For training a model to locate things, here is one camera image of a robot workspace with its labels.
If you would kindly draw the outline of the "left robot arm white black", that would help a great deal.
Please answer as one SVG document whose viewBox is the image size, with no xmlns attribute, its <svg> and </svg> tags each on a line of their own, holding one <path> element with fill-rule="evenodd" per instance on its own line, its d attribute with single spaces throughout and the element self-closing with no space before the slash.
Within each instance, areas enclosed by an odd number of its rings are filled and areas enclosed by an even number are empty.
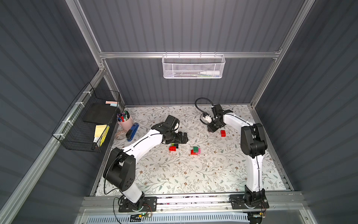
<svg viewBox="0 0 358 224">
<path fill-rule="evenodd" d="M 143 191 L 134 183 L 136 165 L 152 148 L 160 144 L 186 144 L 188 134 L 179 131 L 180 121 L 171 115 L 164 122 L 151 127 L 146 135 L 135 143 L 110 152 L 103 171 L 103 178 L 114 185 L 131 203 L 138 203 L 144 197 Z"/>
</svg>

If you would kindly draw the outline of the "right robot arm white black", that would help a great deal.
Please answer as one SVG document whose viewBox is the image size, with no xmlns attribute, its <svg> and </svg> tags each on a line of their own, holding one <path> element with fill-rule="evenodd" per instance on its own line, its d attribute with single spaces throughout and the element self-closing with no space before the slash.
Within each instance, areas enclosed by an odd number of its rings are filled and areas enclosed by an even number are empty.
<svg viewBox="0 0 358 224">
<path fill-rule="evenodd" d="M 268 143 L 263 125 L 248 122 L 231 110 L 223 110 L 219 104 L 213 105 L 211 109 L 213 116 L 204 116 L 210 121 L 208 131 L 215 132 L 226 125 L 241 131 L 240 148 L 247 157 L 247 181 L 243 201 L 248 208 L 261 206 L 265 209 L 267 199 L 263 187 L 262 165 Z"/>
</svg>

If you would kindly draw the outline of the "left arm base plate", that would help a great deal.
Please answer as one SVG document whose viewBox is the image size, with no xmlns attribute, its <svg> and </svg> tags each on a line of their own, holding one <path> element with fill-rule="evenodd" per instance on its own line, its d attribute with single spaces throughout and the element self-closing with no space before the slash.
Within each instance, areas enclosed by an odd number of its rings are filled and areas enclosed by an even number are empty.
<svg viewBox="0 0 358 224">
<path fill-rule="evenodd" d="M 118 212 L 154 212 L 157 208 L 157 197 L 141 197 L 136 203 L 121 197 L 117 205 Z"/>
</svg>

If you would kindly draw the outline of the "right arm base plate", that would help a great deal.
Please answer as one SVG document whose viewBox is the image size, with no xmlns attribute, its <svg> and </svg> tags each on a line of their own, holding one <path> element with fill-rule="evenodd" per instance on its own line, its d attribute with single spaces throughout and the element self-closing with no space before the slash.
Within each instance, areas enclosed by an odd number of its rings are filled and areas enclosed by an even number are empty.
<svg viewBox="0 0 358 224">
<path fill-rule="evenodd" d="M 233 210 L 242 209 L 263 209 L 270 208 L 268 200 L 265 195 L 258 198 L 251 199 L 250 196 L 244 194 L 233 194 L 229 196 L 229 202 Z"/>
</svg>

